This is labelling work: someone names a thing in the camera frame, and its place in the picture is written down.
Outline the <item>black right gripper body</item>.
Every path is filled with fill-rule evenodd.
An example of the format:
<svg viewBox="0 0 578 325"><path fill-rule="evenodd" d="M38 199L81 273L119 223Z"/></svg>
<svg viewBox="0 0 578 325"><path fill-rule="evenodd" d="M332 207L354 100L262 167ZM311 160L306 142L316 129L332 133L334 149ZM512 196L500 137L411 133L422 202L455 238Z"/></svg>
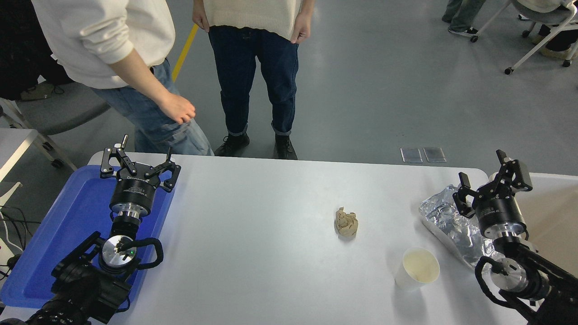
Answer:
<svg viewBox="0 0 578 325"><path fill-rule="evenodd" d="M498 236L503 232L522 235L527 230L514 194L504 194L498 198L477 194L471 207L484 236Z"/></svg>

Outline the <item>person's left hand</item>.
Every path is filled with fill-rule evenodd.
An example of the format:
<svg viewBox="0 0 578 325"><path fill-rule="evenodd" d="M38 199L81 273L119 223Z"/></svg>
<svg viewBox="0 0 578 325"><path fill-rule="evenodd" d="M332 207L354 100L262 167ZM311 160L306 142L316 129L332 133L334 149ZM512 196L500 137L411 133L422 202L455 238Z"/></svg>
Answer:
<svg viewBox="0 0 578 325"><path fill-rule="evenodd" d="M300 44L311 36L312 13L299 13L295 19L292 44Z"/></svg>
<svg viewBox="0 0 578 325"><path fill-rule="evenodd" d="M178 124L189 123L196 117L196 107L181 95L167 93L158 100L157 105Z"/></svg>

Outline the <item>person's right hand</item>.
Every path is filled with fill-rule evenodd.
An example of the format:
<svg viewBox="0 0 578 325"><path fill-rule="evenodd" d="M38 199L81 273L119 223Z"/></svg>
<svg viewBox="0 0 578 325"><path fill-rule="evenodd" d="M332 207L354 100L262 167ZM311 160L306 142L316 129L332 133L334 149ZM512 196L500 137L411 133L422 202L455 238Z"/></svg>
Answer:
<svg viewBox="0 0 578 325"><path fill-rule="evenodd" d="M202 29L206 33L210 31L210 23L204 8L194 7L192 12L192 20L199 29Z"/></svg>

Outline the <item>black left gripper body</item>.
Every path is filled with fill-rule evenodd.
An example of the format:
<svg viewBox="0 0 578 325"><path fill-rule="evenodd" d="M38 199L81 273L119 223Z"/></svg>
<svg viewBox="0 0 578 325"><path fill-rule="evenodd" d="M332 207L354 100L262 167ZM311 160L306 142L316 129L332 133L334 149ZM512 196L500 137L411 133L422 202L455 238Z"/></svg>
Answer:
<svg viewBox="0 0 578 325"><path fill-rule="evenodd" d="M129 205L136 205L139 212L150 212L154 196L160 184L158 174L152 174L151 165L135 164L136 175L129 168L122 167L116 173L117 185L110 200L110 210L120 212Z"/></svg>

